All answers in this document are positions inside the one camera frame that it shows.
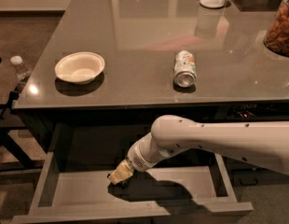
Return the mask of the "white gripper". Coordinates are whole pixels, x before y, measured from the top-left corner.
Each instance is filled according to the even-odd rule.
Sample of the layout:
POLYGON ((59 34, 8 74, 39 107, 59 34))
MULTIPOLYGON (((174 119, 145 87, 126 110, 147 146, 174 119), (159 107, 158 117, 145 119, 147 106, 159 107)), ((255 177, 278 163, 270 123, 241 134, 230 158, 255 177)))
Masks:
POLYGON ((155 146, 151 142, 136 142, 128 151, 128 160, 123 160, 107 178, 117 185, 133 176, 134 169, 145 172, 157 164, 155 146))

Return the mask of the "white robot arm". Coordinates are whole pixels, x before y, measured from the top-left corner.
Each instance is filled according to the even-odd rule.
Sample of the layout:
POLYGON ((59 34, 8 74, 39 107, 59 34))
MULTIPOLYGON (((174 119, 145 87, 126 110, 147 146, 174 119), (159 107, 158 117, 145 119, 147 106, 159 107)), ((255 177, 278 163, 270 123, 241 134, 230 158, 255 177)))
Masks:
POLYGON ((289 175, 289 121, 199 123, 165 115, 130 147, 108 179, 117 185, 191 148, 289 175))

